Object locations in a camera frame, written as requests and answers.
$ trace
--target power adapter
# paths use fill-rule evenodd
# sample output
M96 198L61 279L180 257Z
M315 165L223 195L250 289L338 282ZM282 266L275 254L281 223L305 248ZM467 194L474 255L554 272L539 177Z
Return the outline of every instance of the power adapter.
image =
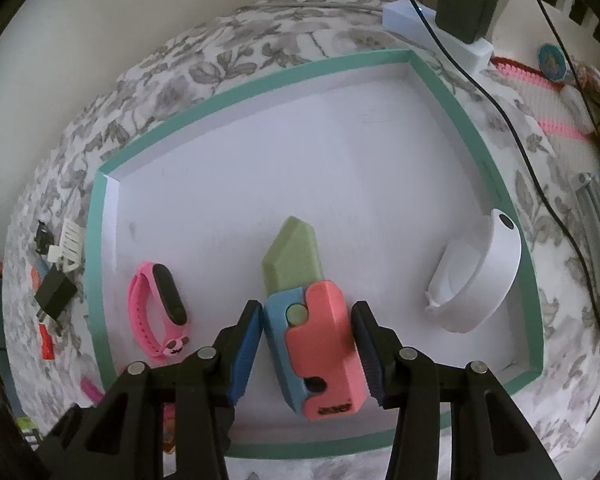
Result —
M498 0L438 0L436 25L471 44L489 30Z

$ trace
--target floral pattern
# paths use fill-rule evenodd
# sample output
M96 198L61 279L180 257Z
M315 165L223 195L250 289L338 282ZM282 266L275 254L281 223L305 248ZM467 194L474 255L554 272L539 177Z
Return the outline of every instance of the floral pattern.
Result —
M324 3L380 6L394 0L264 0L184 32L124 73L62 132L59 143L36 168L11 216L4 255L3 303L8 354L24 411L47 432L69 406L88 400L82 377L99 384L82 271L73 273L78 293L62 314L56 358L40 356L36 302L29 272L38 220L58 239L67 216L86 225L97 169L128 142L168 117L249 78L311 60L359 50L413 48L449 87L483 136L518 210L531 251L541 297L546 367L515 395L554 459L578 443L600 387L599 336L584 275L573 248L536 195L516 143L484 97L446 60L382 28L378 12L326 8ZM295 2L316 7L290 7ZM573 199L560 164L519 94L493 67L481 84L506 110L520 133L550 203L583 243ZM441 455L449 456L443 434ZM390 450L301 461L228 459L231 478L248 480L384 478ZM441 466L441 478L448 478Z

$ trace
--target pink and white knitted cloth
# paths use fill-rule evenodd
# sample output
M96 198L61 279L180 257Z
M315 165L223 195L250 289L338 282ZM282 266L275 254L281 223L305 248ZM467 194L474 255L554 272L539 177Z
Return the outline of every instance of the pink and white knitted cloth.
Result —
M494 57L491 62L509 79L554 148L568 173L600 170L593 137L582 132L560 98L562 83L549 81L539 70L517 61Z

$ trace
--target pink fitness band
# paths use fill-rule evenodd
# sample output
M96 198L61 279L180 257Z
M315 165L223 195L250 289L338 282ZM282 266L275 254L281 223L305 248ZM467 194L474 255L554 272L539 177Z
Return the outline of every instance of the pink fitness band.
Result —
M162 305L164 341L158 343L146 316L149 293ZM178 354L189 342L189 320L169 269L163 264L143 262L131 278L126 294L126 308L131 330L140 348L154 361L162 363Z

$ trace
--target white tray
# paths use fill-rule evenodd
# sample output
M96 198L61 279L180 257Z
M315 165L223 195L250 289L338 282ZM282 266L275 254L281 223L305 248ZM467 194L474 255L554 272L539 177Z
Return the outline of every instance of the white tray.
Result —
M446 243L494 206L517 221L479 133L411 51L309 63L215 96L126 146L96 176L86 293L103 383L148 360L126 313L138 264L160 262L173 274L192 320L182 360L235 324L247 300L264 303L262 257L295 215L314 226L325 278L349 306L367 300L380 325L436 362L485 361L513 393L542 371L526 246L503 306L473 332L446 332L424 313ZM396 416L368 398L355 415L304 420L285 404L262 338L228 454L306 458L388 446Z

